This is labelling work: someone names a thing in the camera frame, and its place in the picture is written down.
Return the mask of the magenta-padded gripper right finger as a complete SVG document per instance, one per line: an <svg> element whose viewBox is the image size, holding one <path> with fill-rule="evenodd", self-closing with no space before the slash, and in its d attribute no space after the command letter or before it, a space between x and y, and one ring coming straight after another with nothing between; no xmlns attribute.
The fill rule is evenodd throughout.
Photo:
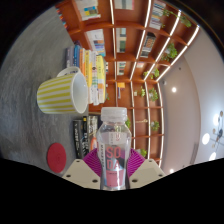
<svg viewBox="0 0 224 224"><path fill-rule="evenodd" d="M132 149L127 162L127 177L129 188L141 188L165 177L165 173L154 159L145 159L140 153Z"/></svg>

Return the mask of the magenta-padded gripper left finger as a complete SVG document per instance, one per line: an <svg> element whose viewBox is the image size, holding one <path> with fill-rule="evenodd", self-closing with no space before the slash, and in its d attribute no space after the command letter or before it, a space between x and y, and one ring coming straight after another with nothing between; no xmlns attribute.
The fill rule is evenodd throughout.
<svg viewBox="0 0 224 224"><path fill-rule="evenodd" d="M83 188L100 189L101 163L94 149L83 159L75 159L63 175L68 180Z"/></svg>

